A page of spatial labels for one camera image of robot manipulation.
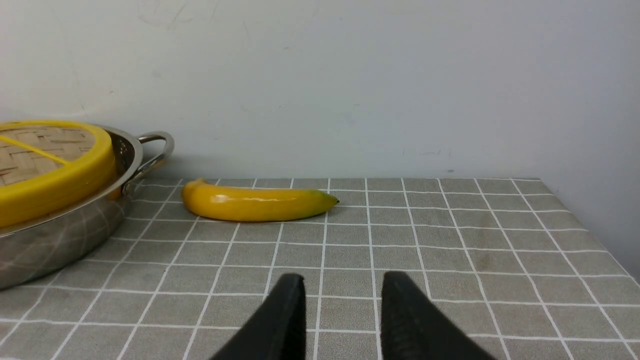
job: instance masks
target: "white wall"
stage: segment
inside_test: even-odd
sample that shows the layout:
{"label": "white wall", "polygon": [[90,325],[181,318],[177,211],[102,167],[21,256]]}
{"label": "white wall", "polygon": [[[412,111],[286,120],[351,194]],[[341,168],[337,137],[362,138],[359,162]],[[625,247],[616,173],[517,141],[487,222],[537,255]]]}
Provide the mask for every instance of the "white wall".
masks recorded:
{"label": "white wall", "polygon": [[640,275],[640,2],[4,0],[0,119],[177,141],[163,175],[541,177]]}

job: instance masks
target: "bamboo steamer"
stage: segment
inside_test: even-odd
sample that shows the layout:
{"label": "bamboo steamer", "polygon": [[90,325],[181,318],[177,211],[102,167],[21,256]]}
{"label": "bamboo steamer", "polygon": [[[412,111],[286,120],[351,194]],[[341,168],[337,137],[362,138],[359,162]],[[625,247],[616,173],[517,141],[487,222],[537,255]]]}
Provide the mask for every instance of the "bamboo steamer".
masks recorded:
{"label": "bamboo steamer", "polygon": [[0,227],[69,206],[116,176],[109,134],[78,122],[0,124]]}

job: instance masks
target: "fake banana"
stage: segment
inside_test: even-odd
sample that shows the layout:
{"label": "fake banana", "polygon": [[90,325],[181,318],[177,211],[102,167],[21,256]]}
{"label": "fake banana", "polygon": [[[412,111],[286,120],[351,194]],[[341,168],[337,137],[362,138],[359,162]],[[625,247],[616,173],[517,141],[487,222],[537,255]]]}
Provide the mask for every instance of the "fake banana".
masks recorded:
{"label": "fake banana", "polygon": [[190,181],[182,202],[201,217],[238,222],[288,221],[312,217],[339,201],[315,189],[243,189]]}

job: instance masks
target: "pot handle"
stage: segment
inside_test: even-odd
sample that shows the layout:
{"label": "pot handle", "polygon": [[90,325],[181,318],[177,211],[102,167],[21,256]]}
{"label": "pot handle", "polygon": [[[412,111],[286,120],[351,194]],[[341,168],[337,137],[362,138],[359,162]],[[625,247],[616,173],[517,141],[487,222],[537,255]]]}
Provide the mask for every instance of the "pot handle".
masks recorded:
{"label": "pot handle", "polygon": [[129,193],[129,187],[140,178],[147,175],[151,170],[160,167],[166,159],[173,152],[173,148],[175,147],[175,142],[173,141],[173,137],[169,133],[165,133],[164,131],[152,131],[150,133],[142,134],[138,137],[138,141],[140,143],[152,142],[155,140],[164,140],[164,148],[162,151],[148,160],[146,163],[140,165],[140,167],[133,173],[133,175],[127,180],[122,186],[122,194],[126,195]]}

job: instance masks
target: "gray tablecloth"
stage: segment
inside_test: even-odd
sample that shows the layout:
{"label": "gray tablecloth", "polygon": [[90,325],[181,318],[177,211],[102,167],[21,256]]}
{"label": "gray tablecloth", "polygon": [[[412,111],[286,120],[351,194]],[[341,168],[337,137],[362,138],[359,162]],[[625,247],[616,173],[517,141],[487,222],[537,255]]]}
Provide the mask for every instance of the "gray tablecloth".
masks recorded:
{"label": "gray tablecloth", "polygon": [[241,225],[187,212],[180,184],[146,181],[86,259],[0,292],[0,357],[205,359],[296,272],[308,358],[376,359],[387,270],[499,359],[640,356],[640,287],[536,179],[219,181],[340,199],[304,221]]}

